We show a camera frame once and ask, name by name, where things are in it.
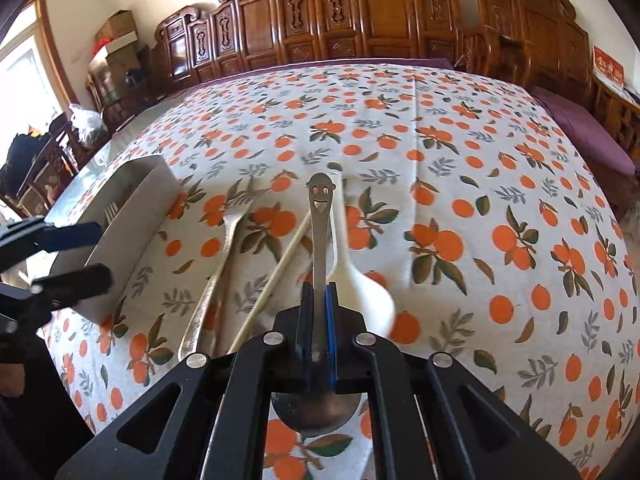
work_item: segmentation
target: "white plastic bag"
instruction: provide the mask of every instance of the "white plastic bag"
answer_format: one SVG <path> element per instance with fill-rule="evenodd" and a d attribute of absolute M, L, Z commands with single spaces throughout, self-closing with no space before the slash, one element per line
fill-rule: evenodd
<path fill-rule="evenodd" d="M 86 148 L 94 145 L 101 133 L 107 130 L 107 127 L 98 112 L 93 110 L 85 110 L 80 105 L 69 105 L 71 110 L 71 124 L 78 130 L 80 142 Z"/>

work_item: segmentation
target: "orange fruit print tablecloth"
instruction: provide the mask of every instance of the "orange fruit print tablecloth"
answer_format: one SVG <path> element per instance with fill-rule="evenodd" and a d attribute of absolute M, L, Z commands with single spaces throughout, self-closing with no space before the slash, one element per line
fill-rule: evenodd
<path fill-rule="evenodd" d="M 341 169 L 351 255 L 396 301 L 391 340 L 421 356 L 453 354 L 584 478 L 622 442 L 640 401 L 632 264 L 588 167 L 522 88 L 356 63 L 213 84 L 132 142 L 72 219 L 118 165 L 151 153 L 164 156 L 182 192 L 116 313 L 96 326 L 63 311 L 46 333 L 96 431 L 176 364 L 220 255 L 229 187 L 253 176 L 269 191 L 237 234 L 222 349 L 308 209 L 304 183 Z M 278 308 L 298 303 L 308 249 L 302 244 L 287 269 L 265 327 Z M 361 474 L 371 449 L 366 403 L 319 438 L 270 417 L 265 478 Z"/>

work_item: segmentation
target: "fork handle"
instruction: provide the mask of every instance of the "fork handle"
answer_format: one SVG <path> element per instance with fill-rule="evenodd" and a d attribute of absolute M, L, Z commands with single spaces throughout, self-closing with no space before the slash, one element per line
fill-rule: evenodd
<path fill-rule="evenodd" d="M 196 305 L 193 314 L 191 314 L 191 319 L 189 320 L 187 329 L 185 330 L 184 336 L 182 336 L 182 341 L 180 342 L 180 348 L 178 348 L 178 361 L 182 361 L 187 357 L 187 355 L 198 351 L 198 343 L 202 336 L 204 320 L 207 317 L 207 311 L 215 297 L 216 289 L 220 283 L 220 276 L 222 276 L 225 271 L 226 261 L 231 254 L 231 246 L 233 244 L 234 234 L 236 233 L 236 228 L 238 227 L 239 222 L 239 218 L 233 219 L 228 223 L 227 219 L 225 219 L 225 223 L 227 223 L 227 233 L 225 237 L 225 244 L 222 247 L 220 262 L 218 263 L 216 272 L 214 272 L 209 278 L 209 281 L 198 300 L 198 304 Z"/>

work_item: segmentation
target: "smiley face spoon handle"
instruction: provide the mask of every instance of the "smiley face spoon handle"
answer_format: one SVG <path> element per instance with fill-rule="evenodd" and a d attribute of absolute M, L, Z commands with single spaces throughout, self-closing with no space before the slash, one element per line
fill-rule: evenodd
<path fill-rule="evenodd" d="M 306 183 L 311 211 L 314 247 L 314 325 L 311 336 L 311 360 L 323 359 L 327 349 L 326 307 L 326 240 L 335 184 L 324 173 L 315 173 Z"/>

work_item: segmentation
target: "white plastic spoon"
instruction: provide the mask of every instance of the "white plastic spoon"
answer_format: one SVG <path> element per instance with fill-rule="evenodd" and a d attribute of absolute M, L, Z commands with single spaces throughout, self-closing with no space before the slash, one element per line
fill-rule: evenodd
<path fill-rule="evenodd" d="M 364 316 L 368 332 L 387 337 L 396 318 L 394 300 L 386 288 L 365 276 L 351 263 L 342 193 L 342 174 L 331 173 L 330 177 L 335 184 L 334 202 L 331 208 L 334 266 L 327 282 L 335 282 L 340 306 L 357 310 Z"/>

